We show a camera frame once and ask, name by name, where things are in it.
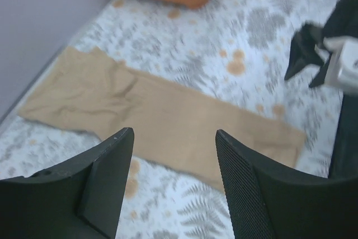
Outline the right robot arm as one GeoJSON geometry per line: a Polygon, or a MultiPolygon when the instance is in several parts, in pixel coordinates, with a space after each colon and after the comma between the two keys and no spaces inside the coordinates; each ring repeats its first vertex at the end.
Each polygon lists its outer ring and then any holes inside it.
{"type": "Polygon", "coordinates": [[[309,88],[327,85],[343,93],[328,176],[356,176],[357,0],[338,0],[323,26],[306,22],[294,33],[284,80],[309,65],[319,67],[309,88]]]}

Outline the beige t shirt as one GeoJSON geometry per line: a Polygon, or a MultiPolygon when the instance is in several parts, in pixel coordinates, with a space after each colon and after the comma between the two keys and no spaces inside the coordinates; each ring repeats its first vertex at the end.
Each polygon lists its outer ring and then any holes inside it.
{"type": "Polygon", "coordinates": [[[19,108],[20,117],[105,140],[124,127],[135,156],[223,190],[215,149],[222,129],[244,145],[294,167],[305,134],[199,91],[127,67],[99,48],[66,49],[19,108]]]}

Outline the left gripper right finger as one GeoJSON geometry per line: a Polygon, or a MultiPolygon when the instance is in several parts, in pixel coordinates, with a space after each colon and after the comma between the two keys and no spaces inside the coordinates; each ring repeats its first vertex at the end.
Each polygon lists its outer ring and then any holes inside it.
{"type": "Polygon", "coordinates": [[[223,130],[216,152],[235,238],[356,238],[357,178],[276,162],[223,130]]]}

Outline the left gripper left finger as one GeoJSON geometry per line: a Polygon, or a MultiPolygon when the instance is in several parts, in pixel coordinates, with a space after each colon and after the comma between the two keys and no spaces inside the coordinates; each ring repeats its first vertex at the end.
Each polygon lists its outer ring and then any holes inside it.
{"type": "Polygon", "coordinates": [[[2,238],[114,238],[131,163],[134,131],[30,177],[1,181],[2,238]]]}

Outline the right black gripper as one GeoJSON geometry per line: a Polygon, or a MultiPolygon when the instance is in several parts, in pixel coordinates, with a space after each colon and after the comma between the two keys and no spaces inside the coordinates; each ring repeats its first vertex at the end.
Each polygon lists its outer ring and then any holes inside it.
{"type": "Polygon", "coordinates": [[[320,69],[309,84],[309,88],[323,85],[329,62],[324,64],[324,60],[317,54],[315,47],[321,45],[322,37],[332,38],[342,36],[349,20],[349,1],[339,0],[323,29],[316,24],[307,22],[296,31],[290,43],[289,64],[284,80],[288,81],[308,65],[316,65],[320,69]]]}

